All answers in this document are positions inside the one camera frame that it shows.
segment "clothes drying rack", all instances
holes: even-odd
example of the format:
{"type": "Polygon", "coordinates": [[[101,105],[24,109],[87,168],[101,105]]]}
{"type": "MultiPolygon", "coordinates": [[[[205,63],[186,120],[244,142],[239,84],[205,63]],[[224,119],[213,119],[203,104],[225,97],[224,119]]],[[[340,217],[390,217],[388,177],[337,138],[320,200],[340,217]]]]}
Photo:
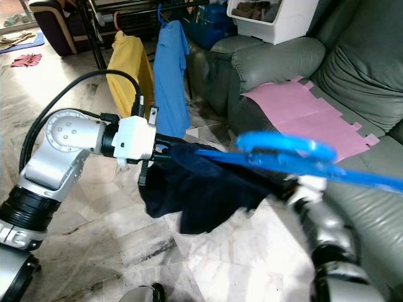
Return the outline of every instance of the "clothes drying rack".
{"type": "Polygon", "coordinates": [[[163,13],[210,4],[210,0],[175,4],[162,3],[161,0],[80,0],[76,3],[96,65],[99,69],[105,69],[101,47],[107,43],[102,33],[109,33],[109,39],[113,39],[115,24],[118,24],[126,35],[150,39],[158,35],[161,27],[157,17],[159,4],[163,4],[160,8],[160,13],[163,13]]]}

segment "red cloth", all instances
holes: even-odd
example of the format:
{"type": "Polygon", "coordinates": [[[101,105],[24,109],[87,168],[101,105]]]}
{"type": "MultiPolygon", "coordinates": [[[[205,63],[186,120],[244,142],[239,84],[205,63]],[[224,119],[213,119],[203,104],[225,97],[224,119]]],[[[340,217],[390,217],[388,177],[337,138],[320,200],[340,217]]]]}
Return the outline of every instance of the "red cloth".
{"type": "Polygon", "coordinates": [[[20,55],[11,64],[12,67],[28,67],[35,66],[39,63],[42,55],[20,55]]]}

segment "black cable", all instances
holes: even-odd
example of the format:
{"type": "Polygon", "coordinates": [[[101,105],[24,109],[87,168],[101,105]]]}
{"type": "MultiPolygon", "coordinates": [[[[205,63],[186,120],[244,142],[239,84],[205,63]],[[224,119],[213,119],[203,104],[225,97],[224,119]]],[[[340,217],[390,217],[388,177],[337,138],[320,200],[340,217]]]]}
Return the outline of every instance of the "black cable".
{"type": "Polygon", "coordinates": [[[134,99],[133,107],[136,104],[140,104],[140,96],[142,95],[140,86],[137,84],[136,80],[130,75],[127,74],[126,72],[120,71],[120,70],[113,70],[113,69],[101,69],[101,70],[96,70],[92,72],[88,72],[87,74],[82,75],[81,77],[78,77],[74,81],[72,81],[69,85],[66,86],[46,107],[42,112],[39,114],[39,116],[36,118],[36,120],[33,122],[31,125],[30,129],[28,130],[28,133],[26,134],[26,137],[23,142],[23,146],[21,148],[21,155],[20,155],[20,172],[24,169],[24,166],[26,163],[29,161],[32,153],[32,148],[33,144],[35,143],[35,139],[38,136],[38,133],[40,132],[41,128],[44,126],[46,121],[42,121],[45,115],[49,112],[49,110],[56,104],[56,102],[62,98],[63,95],[65,95],[68,91],[70,91],[75,85],[80,83],[81,81],[88,79],[89,77],[93,76],[98,76],[101,74],[117,74],[119,76],[123,76],[126,79],[128,79],[132,84],[136,92],[136,96],[134,99]]]}

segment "white storage box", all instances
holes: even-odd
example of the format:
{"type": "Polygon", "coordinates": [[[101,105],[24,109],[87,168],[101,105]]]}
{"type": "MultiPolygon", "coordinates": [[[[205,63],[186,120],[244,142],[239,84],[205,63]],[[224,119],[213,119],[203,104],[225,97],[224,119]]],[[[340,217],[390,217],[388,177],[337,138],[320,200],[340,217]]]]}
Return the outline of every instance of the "white storage box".
{"type": "MultiPolygon", "coordinates": [[[[272,23],[234,16],[232,10],[237,8],[240,2],[252,1],[229,0],[227,8],[227,15],[233,18],[238,26],[238,34],[279,44],[307,33],[318,0],[283,0],[272,23]]],[[[277,2],[278,0],[270,1],[271,4],[277,2]]]]}

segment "gray leather sofa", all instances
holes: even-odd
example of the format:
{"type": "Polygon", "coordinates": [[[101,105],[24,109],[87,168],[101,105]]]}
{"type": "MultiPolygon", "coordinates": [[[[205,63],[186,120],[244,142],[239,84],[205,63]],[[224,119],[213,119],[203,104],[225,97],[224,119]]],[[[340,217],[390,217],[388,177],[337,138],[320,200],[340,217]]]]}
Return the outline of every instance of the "gray leather sofa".
{"type": "MultiPolygon", "coordinates": [[[[236,134],[274,130],[250,99],[265,82],[301,75],[350,123],[380,142],[340,166],[403,178],[403,1],[340,0],[315,36],[279,45],[235,36],[192,46],[194,91],[227,115],[236,134]]],[[[325,202],[358,232],[362,266],[388,301],[403,300],[403,196],[329,183],[325,202]]]]}

